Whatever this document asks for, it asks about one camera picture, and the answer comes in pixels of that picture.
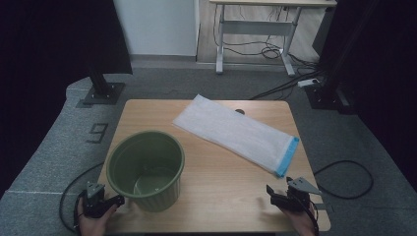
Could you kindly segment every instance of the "gray carpet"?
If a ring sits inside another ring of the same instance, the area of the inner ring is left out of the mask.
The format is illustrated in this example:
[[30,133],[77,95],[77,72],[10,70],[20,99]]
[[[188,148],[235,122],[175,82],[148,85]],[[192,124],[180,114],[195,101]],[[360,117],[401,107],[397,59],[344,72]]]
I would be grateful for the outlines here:
[[[136,68],[134,76],[108,75],[106,79],[126,84],[116,105],[77,108],[91,83],[83,79],[68,87],[61,114],[0,202],[0,235],[73,235],[58,216],[61,194],[78,175],[104,160],[126,100],[192,99],[197,93],[209,99],[248,99],[289,80],[282,69],[239,68],[225,70],[221,76],[213,69]],[[311,109],[299,88],[286,100],[314,171],[348,159],[366,166],[375,179],[372,191],[357,200],[324,193],[331,230],[322,235],[416,235],[417,194],[361,120]],[[107,124],[102,140],[94,133],[103,129],[100,124]],[[63,207],[68,223],[76,195],[87,180],[96,181],[99,171],[100,167],[95,168],[70,189]],[[317,181],[343,196],[358,194],[370,183],[365,171],[349,163],[320,173]]]

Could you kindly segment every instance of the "blue towel edge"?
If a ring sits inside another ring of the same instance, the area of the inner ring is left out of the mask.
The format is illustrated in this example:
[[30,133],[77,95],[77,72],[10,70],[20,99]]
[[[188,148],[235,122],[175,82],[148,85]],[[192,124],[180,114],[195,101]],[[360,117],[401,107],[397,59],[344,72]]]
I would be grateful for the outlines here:
[[282,158],[281,164],[275,170],[275,174],[278,177],[282,178],[285,176],[286,171],[288,170],[288,166],[291,163],[292,156],[294,155],[299,142],[300,142],[300,139],[298,139],[297,137],[292,138],[292,141],[289,144],[284,157]]

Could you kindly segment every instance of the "desk leg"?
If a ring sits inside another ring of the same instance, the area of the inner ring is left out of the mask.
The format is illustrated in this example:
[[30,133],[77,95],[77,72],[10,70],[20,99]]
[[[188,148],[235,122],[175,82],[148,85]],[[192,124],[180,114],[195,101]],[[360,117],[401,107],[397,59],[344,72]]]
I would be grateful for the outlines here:
[[220,24],[218,25],[218,46],[217,46],[217,59],[215,62],[215,72],[218,74],[223,73],[223,23],[224,23],[224,6],[221,5]]
[[301,15],[301,7],[297,7],[297,11],[295,13],[294,20],[292,21],[292,26],[290,30],[290,34],[288,35],[287,40],[285,41],[285,45],[283,49],[280,49],[279,52],[281,53],[281,59],[284,63],[285,69],[288,73],[289,77],[294,77],[294,69],[292,68],[290,58],[288,56],[289,47],[291,46],[292,38],[294,37],[295,30],[297,29],[298,20],[300,19]]

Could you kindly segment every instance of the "plastic bucket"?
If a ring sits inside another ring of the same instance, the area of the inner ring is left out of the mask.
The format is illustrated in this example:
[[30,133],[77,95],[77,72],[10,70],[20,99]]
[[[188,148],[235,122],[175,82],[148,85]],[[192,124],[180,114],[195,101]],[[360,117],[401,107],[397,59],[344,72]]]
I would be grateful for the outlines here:
[[107,179],[118,194],[146,211],[171,207],[180,194],[184,151],[160,131],[145,131],[122,141],[107,162]]

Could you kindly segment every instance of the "hand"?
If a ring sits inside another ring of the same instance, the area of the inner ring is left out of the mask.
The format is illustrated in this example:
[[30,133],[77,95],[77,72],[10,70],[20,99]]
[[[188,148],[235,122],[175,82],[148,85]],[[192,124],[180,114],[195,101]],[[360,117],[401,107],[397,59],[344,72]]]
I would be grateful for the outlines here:
[[77,209],[81,235],[102,236],[105,232],[105,224],[110,216],[116,211],[117,205],[113,205],[101,218],[88,218],[84,215],[83,198],[80,198]]
[[[307,214],[307,212],[296,212],[291,211],[288,209],[280,208],[280,210],[291,220],[291,224],[294,227],[294,229],[297,231],[297,233],[301,236],[314,236],[315,230],[314,225]],[[312,215],[315,215],[313,206],[310,205],[310,212]]]

